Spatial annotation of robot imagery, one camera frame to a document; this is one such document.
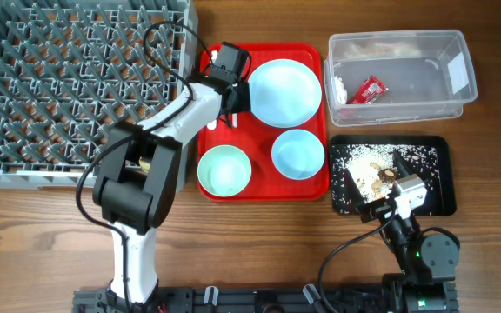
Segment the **small light blue bowl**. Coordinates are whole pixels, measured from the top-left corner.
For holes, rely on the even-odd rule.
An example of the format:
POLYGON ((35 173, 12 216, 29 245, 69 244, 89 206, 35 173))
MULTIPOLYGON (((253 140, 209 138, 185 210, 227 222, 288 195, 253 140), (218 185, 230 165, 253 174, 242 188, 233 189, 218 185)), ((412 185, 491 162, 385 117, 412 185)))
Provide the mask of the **small light blue bowl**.
POLYGON ((312 178, 322 169, 324 160, 324 146, 307 130, 287 130, 277 137, 271 147, 274 167, 291 180, 312 178))

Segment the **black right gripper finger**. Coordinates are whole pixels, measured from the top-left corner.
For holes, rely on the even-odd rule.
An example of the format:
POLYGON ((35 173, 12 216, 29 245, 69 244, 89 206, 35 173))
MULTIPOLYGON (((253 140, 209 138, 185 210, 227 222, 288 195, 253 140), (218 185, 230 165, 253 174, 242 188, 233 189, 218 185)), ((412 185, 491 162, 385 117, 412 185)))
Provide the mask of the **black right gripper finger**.
POLYGON ((365 201, 348 169, 344 170, 344 180, 349 198, 348 207, 358 209, 365 204, 365 201))
POLYGON ((397 167, 397 172, 401 177, 407 177, 412 174, 411 166, 404 160, 404 157, 397 151, 393 151, 393 160, 397 167))

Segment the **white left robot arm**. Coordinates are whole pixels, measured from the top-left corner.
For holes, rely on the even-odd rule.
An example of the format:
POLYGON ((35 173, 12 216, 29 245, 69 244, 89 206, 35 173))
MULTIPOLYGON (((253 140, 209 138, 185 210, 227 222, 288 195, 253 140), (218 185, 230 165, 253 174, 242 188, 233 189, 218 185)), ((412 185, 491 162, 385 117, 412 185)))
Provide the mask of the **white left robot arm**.
POLYGON ((173 204, 184 147, 220 116, 250 108, 248 83, 205 77, 153 117, 112 128, 93 201, 113 236, 115 274, 107 291, 113 307, 143 312, 156 294, 157 228, 173 204))

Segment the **yellow plastic cup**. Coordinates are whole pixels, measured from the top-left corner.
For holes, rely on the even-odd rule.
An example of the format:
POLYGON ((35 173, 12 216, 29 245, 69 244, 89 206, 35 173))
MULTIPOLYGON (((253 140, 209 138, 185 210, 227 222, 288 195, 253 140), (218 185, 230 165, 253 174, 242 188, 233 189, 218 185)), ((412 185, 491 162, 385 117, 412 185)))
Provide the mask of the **yellow plastic cup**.
POLYGON ((145 173, 145 174, 149 174, 150 173, 150 167, 151 167, 151 161, 146 159, 146 158, 143 158, 141 157, 139 159, 139 166, 141 168, 141 170, 145 173))

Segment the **white plastic fork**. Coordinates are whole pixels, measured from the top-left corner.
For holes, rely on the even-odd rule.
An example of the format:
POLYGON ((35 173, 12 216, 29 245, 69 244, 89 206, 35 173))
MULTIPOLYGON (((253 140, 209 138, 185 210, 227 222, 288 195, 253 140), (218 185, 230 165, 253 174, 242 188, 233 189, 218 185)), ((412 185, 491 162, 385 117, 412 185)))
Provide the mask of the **white plastic fork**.
POLYGON ((237 114, 232 114, 231 115, 231 122, 232 122, 233 128, 237 128, 237 126, 238 126, 238 116, 237 116, 237 114))

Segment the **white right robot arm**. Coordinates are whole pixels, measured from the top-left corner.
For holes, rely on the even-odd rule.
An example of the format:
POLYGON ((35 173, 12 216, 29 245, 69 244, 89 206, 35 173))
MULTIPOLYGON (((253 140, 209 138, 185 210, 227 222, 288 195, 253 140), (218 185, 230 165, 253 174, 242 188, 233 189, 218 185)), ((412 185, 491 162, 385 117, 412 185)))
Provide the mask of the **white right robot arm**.
POLYGON ((450 231, 420 227, 418 216, 449 216, 457 208, 449 153, 428 144, 350 144, 331 151, 332 203, 376 228, 397 260, 381 283, 306 294, 337 312, 456 312, 454 280, 460 241, 450 231))

